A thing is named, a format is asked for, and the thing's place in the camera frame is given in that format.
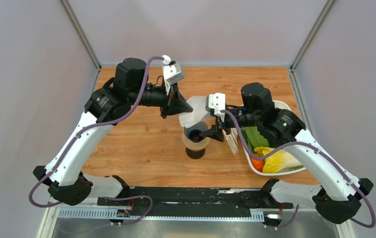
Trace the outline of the wooden ring dripper holder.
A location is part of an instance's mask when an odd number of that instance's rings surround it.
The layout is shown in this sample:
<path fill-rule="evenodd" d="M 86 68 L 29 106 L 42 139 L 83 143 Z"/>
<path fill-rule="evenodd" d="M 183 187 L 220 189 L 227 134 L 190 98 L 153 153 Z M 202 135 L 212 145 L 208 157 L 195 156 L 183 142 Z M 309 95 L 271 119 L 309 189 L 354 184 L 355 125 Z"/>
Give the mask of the wooden ring dripper holder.
<path fill-rule="evenodd" d="M 211 139 L 209 137 L 206 137 L 205 139 L 201 140 L 200 142 L 192 142 L 189 140 L 185 134 L 181 135 L 182 142 L 185 145 L 185 147 L 192 151 L 201 151 L 205 149 L 208 144 L 210 143 Z"/>

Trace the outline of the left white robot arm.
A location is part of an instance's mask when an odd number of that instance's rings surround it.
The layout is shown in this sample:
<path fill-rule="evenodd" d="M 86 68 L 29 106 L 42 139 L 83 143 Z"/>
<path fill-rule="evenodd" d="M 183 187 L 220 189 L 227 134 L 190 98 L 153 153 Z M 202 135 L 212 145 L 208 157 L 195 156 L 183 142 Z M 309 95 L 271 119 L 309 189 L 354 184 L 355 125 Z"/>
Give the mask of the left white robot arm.
<path fill-rule="evenodd" d="M 178 89 L 184 78 L 181 66 L 164 55 L 162 80 L 148 82 L 150 61 L 127 58 L 116 66 L 114 77 L 94 91 L 71 136 L 59 153 L 33 175 L 45 184 L 56 204 L 77 205 L 87 198 L 108 197 L 124 205 L 129 200 L 126 183 L 119 176 L 97 177 L 82 167 L 101 140 L 138 106 L 158 107 L 162 118 L 190 113 L 192 107 Z"/>

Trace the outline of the glass carafe red lid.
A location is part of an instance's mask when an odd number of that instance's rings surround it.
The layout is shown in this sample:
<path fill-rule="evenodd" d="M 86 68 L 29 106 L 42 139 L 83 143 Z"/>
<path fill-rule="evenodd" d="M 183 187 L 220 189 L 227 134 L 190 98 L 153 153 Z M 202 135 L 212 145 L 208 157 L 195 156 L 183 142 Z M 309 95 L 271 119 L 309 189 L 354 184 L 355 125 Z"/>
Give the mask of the glass carafe red lid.
<path fill-rule="evenodd" d="M 205 154 L 205 149 L 201 150 L 191 150 L 189 148 L 186 148 L 186 154 L 191 158 L 191 159 L 200 159 L 204 156 Z"/>

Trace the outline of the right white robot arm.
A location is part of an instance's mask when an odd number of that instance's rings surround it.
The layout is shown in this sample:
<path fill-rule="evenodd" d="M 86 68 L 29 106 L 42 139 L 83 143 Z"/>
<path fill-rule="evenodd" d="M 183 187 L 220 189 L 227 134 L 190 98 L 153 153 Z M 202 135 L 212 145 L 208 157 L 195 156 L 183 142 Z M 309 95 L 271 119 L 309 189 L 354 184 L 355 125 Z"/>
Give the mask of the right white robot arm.
<path fill-rule="evenodd" d="M 223 140 L 223 132 L 231 128 L 255 126 L 258 132 L 276 146 L 296 158 L 318 180 L 317 185 L 287 183 L 269 179 L 262 187 L 261 201 L 266 207 L 292 203 L 316 209 L 335 224 L 355 220 L 365 203 L 371 215 L 368 228 L 376 224 L 376 216 L 367 196 L 373 188 L 368 178 L 358 178 L 343 168 L 316 141 L 305 123 L 292 111 L 277 108 L 271 92 L 260 83 L 242 87 L 243 104 L 230 108 L 222 93 L 208 95 L 200 108 L 215 117 L 216 123 L 203 137 Z"/>

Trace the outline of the white paper coffee filter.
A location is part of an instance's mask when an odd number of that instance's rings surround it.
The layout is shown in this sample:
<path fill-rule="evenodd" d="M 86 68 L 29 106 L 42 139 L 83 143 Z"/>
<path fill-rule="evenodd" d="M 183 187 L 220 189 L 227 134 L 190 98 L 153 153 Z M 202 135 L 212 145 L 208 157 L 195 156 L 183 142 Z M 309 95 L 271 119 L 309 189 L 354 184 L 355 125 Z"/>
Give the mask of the white paper coffee filter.
<path fill-rule="evenodd" d="M 182 127 L 191 127 L 201 121 L 212 118 L 205 107 L 205 96 L 192 96 L 187 100 L 187 103 L 192 107 L 193 111 L 179 114 L 179 122 Z"/>

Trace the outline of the dark blue coffee dripper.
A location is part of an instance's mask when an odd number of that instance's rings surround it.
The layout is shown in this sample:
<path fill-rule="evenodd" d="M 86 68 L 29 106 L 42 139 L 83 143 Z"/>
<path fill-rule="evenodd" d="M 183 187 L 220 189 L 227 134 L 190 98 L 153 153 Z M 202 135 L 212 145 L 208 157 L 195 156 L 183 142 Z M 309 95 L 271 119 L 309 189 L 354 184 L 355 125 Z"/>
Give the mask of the dark blue coffee dripper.
<path fill-rule="evenodd" d="M 204 140 L 205 137 L 201 136 L 200 134 L 206 132 L 208 130 L 208 126 L 205 122 L 201 121 L 193 126 L 185 127 L 184 128 L 184 135 L 185 137 L 194 143 L 199 143 L 200 141 Z"/>

